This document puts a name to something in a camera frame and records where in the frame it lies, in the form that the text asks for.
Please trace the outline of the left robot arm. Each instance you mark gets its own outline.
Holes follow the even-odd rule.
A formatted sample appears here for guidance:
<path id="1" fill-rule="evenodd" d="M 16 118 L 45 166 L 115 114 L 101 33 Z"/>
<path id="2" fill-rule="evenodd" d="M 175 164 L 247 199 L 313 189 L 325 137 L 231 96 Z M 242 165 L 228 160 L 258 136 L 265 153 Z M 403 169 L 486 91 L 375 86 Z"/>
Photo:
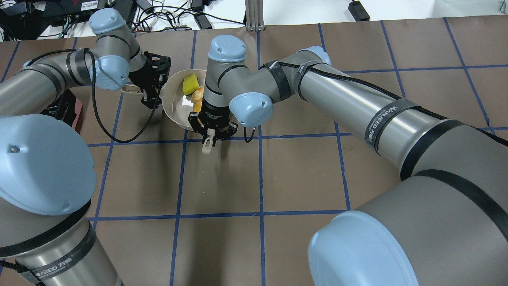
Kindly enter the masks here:
<path id="1" fill-rule="evenodd" d="M 73 87 L 115 91 L 128 81 L 154 114 L 171 60 L 144 52 L 123 17 L 103 8 L 89 18 L 92 49 L 42 54 L 1 84 L 1 266 L 36 286 L 122 286 L 87 219 L 94 160 L 72 125 L 43 115 Z"/>

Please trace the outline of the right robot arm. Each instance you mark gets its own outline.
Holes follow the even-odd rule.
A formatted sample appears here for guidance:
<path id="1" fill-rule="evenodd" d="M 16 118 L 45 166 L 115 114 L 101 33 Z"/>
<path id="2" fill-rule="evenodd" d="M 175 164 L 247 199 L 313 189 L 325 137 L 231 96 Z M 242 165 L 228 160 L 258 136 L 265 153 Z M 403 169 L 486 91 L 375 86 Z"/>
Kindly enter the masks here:
<path id="1" fill-rule="evenodd" d="M 399 169 L 401 183 L 317 231 L 316 286 L 506 286 L 507 141 L 447 119 L 331 67 L 322 47 L 256 72 L 246 45 L 213 38 L 194 132 L 228 138 L 233 114 L 256 127 L 293 94 L 314 104 Z"/>

